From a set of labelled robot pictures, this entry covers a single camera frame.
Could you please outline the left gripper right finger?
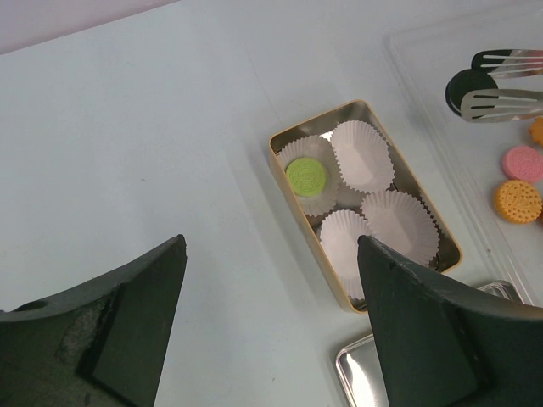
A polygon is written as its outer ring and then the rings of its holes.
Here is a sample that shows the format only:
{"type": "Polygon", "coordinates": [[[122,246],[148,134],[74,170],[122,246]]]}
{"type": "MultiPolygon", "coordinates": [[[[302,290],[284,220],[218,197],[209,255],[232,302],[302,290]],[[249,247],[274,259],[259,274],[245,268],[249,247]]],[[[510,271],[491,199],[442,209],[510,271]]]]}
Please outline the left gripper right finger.
{"type": "Polygon", "coordinates": [[[392,406],[540,406],[542,310],[358,239],[358,267],[392,406]]]}

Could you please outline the black sandwich cookie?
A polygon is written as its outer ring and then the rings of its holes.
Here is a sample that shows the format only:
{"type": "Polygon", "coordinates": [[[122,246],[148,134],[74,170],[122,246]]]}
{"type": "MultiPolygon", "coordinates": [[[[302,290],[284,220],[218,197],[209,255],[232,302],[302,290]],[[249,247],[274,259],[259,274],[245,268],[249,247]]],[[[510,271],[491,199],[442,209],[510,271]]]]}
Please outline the black sandwich cookie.
{"type": "Polygon", "coordinates": [[[479,70],[466,69],[456,73],[445,87],[445,101],[457,116],[461,116],[461,103],[466,94],[472,91],[497,89],[495,80],[479,70]]]}

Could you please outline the orange round biscuit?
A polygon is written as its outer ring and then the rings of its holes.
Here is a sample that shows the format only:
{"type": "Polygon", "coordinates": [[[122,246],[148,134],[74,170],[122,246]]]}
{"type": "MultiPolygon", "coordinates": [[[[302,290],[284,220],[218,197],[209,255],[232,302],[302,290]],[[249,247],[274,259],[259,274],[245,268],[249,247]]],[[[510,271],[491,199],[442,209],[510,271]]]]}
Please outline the orange round biscuit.
{"type": "Polygon", "coordinates": [[[542,197],[526,181],[510,180],[496,188],[494,204],[498,215],[514,224],[536,221],[542,213],[542,197]]]}

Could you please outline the green sandwich cookie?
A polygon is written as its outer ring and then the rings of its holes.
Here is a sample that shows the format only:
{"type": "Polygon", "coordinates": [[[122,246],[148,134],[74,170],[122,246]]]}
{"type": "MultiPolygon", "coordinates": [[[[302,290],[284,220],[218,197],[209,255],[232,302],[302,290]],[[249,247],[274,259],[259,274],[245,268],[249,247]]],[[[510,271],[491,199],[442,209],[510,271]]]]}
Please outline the green sandwich cookie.
{"type": "Polygon", "coordinates": [[[292,161],[285,171],[294,193],[304,198],[313,198],[322,193],[327,184],[325,167],[311,157],[292,161]]]}

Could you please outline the pink sandwich cookie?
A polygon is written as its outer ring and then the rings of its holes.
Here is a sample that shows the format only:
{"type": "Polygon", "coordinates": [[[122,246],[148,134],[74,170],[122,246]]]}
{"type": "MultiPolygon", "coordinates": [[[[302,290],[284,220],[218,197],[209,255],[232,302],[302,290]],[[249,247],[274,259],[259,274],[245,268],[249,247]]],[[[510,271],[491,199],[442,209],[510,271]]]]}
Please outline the pink sandwich cookie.
{"type": "Polygon", "coordinates": [[[505,174],[513,180],[528,183],[542,180],[542,155],[531,147],[511,148],[503,156],[501,167],[505,174]]]}

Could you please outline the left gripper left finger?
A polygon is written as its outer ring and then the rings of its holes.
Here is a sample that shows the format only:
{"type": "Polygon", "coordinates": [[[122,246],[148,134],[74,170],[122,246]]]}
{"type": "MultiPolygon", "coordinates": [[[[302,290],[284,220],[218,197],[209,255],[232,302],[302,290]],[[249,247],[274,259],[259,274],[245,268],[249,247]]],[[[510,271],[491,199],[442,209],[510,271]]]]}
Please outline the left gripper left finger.
{"type": "Polygon", "coordinates": [[[177,235],[1,314],[3,406],[152,406],[187,265],[177,235]]]}

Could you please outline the silver tin lid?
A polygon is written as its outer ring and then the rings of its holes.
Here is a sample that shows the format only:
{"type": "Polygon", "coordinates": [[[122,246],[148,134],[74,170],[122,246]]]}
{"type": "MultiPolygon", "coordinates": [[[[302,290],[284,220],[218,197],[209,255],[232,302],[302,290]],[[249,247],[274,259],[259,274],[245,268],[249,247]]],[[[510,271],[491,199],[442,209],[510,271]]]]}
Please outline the silver tin lid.
{"type": "Polygon", "coordinates": [[[349,406],[389,406],[376,343],[371,331],[338,351],[335,357],[335,370],[349,406]]]}

